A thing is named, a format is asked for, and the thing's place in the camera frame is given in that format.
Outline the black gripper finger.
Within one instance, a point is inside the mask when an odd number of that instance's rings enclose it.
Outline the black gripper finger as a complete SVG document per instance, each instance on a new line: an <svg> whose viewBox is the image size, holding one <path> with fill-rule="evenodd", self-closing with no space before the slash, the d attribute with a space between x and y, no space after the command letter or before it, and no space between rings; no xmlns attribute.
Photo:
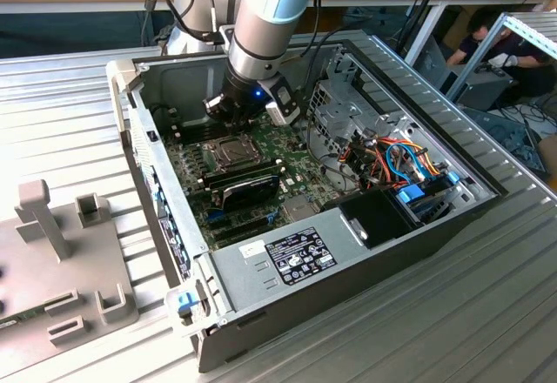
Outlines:
<svg viewBox="0 0 557 383"><path fill-rule="evenodd" d="M237 111L234 114L234 129L250 130L257 117L258 113L242 113Z"/></svg>
<svg viewBox="0 0 557 383"><path fill-rule="evenodd" d="M209 118L222 124L234 124L235 102L231 97L224 93L219 93L215 97L207 98L203 103L205 106L205 113Z"/></svg>

